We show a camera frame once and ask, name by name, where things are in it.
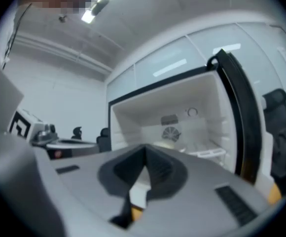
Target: yellow part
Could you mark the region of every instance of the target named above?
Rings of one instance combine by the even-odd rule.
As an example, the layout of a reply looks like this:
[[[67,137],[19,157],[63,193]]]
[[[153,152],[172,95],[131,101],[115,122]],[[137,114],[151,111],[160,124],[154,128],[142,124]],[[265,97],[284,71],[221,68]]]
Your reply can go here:
[[[280,190],[276,184],[274,184],[270,190],[269,196],[268,196],[268,202],[270,204],[275,204],[282,198]]]
[[[136,208],[131,207],[131,211],[132,211],[132,219],[133,221],[137,221],[141,215],[142,215],[142,211]]]

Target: cable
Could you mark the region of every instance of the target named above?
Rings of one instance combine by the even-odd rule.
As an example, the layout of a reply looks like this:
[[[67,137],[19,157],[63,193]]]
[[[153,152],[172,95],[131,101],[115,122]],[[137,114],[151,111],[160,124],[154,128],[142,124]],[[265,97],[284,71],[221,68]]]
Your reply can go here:
[[[31,4],[29,4],[29,5],[27,6],[27,8],[26,8],[25,11],[23,12],[23,14],[21,14],[21,16],[20,16],[20,18],[19,18],[19,20],[18,20],[18,22],[17,22],[16,30],[15,30],[15,34],[14,34],[14,38],[12,39],[12,41],[11,41],[11,39],[9,40],[9,42],[11,41],[11,44],[10,44],[9,48],[7,49],[7,51],[6,51],[6,53],[5,53],[5,58],[9,56],[9,53],[10,53],[10,51],[11,51],[11,48],[13,47],[14,42],[15,42],[15,38],[16,38],[16,35],[17,35],[17,32],[18,32],[18,28],[19,28],[19,26],[20,26],[20,22],[21,22],[22,18],[24,17],[24,15],[26,14],[26,12],[28,11],[28,9],[31,7],[31,5],[33,5],[33,4],[31,3]]]

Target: ceiling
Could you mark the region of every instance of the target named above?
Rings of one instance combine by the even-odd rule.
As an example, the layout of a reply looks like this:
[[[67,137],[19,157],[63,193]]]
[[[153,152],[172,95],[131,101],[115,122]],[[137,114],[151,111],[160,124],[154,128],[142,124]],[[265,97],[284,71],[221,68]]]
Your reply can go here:
[[[91,24],[81,21],[84,8],[68,15],[66,23],[60,23],[59,14],[52,9],[31,7],[22,19],[15,43],[109,75],[117,57],[152,26],[169,15],[210,4],[230,8],[235,6],[235,0],[110,0]],[[25,7],[19,9],[15,22],[24,10]]]

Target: black office chair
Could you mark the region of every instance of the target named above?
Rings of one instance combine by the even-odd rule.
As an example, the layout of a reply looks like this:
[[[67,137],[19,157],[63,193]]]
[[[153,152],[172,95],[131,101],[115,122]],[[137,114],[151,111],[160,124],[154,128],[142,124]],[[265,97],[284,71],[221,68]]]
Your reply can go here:
[[[266,130],[272,134],[274,145],[271,175],[282,195],[286,194],[286,92],[275,89],[263,95]]]
[[[102,129],[100,136],[96,139],[96,143],[98,144],[100,153],[111,151],[111,142],[108,128]]]

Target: ceiling beam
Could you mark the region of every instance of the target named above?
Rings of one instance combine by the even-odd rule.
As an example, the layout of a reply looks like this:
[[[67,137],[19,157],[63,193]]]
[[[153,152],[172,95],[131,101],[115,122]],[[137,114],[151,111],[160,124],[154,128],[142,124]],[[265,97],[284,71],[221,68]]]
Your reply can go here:
[[[18,32],[15,38],[15,42],[27,47],[52,53],[71,61],[75,61],[76,63],[96,70],[104,75],[108,75],[112,72],[112,68],[95,60],[94,58],[44,38],[36,37],[23,32]]]

